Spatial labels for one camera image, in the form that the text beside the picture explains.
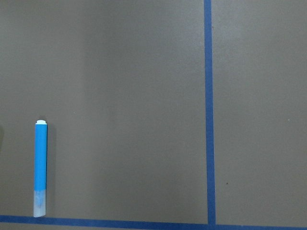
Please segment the blue highlighter pen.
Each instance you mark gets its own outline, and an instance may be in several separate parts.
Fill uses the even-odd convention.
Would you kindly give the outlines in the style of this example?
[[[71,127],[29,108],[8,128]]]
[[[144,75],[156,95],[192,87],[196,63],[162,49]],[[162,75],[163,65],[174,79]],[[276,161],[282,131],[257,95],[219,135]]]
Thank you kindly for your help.
[[[34,202],[33,217],[46,215],[47,191],[47,123],[37,120],[35,124],[35,157],[34,157]]]

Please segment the blue tape grid lines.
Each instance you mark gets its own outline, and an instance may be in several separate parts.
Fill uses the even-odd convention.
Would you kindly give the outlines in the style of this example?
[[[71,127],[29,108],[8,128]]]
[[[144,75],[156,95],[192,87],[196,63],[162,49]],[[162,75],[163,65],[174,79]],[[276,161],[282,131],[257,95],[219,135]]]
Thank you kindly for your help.
[[[306,1],[1,1],[0,221],[306,229]]]

